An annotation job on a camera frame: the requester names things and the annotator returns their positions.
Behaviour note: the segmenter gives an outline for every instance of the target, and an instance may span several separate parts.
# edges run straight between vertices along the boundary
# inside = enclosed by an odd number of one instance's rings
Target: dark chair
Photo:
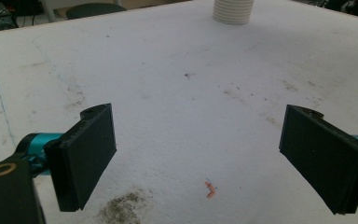
[[[110,3],[87,3],[76,7],[71,7],[66,11],[66,18],[68,20],[75,20],[120,11],[127,11],[127,9]]]

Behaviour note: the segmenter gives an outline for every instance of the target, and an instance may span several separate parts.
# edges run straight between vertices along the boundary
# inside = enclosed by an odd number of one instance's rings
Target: white stacked cups
[[[249,22],[254,0],[214,0],[213,18],[228,24]]]

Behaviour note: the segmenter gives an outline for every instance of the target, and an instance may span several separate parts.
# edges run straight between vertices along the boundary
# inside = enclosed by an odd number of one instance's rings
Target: black rubber pad
[[[44,147],[63,212],[84,208],[116,153],[111,105],[94,106],[80,117],[73,128]]]
[[[323,114],[288,105],[280,150],[336,214],[358,206],[358,140],[323,120]]]

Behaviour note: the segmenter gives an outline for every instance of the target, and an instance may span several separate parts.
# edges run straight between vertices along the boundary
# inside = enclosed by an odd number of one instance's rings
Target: dirty table surface
[[[113,106],[117,154],[83,211],[34,180],[48,223],[358,223],[278,149],[288,104],[358,133],[358,18],[285,0],[246,25],[212,15],[200,0],[0,32],[0,161]]]

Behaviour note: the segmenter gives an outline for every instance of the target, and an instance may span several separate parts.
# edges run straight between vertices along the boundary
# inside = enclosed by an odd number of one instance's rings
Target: screw hole
[[[2,175],[7,175],[9,173],[11,173],[12,171],[14,171],[17,167],[16,163],[4,163],[4,164],[0,164],[0,176]]]

